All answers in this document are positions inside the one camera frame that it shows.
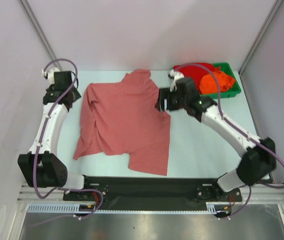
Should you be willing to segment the pink t shirt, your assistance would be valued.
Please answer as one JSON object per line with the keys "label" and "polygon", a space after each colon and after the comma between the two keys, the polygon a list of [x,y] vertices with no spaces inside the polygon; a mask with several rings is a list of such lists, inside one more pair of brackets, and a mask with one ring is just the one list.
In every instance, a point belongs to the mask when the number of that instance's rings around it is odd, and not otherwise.
{"label": "pink t shirt", "polygon": [[167,175],[171,117],[156,109],[158,92],[145,69],[125,74],[120,82],[89,84],[73,158],[128,154],[129,169]]}

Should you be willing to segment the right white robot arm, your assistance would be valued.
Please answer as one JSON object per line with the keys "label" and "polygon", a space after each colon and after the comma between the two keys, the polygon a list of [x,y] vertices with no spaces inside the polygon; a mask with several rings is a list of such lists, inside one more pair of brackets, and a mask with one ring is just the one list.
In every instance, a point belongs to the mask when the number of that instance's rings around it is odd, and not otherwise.
{"label": "right white robot arm", "polygon": [[180,78],[175,85],[175,90],[159,89],[155,107],[160,112],[186,110],[189,116],[218,133],[241,158],[235,169],[216,180],[212,194],[217,200],[225,200],[235,188],[256,184],[276,168],[275,143],[272,139],[251,135],[228,119],[215,100],[198,93],[192,78]]}

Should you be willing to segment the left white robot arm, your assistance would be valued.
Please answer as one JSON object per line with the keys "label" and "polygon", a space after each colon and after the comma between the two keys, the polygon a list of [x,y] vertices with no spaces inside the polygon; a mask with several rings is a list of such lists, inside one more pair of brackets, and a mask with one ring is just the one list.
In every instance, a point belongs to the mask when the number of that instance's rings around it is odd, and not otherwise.
{"label": "left white robot arm", "polygon": [[46,89],[38,133],[28,153],[19,155],[18,165],[30,187],[36,182],[38,188],[74,189],[79,199],[87,200],[92,194],[92,188],[84,183],[84,176],[69,172],[57,157],[62,125],[72,104],[81,97],[77,89],[72,88],[55,104],[67,88],[66,85],[52,84]]}

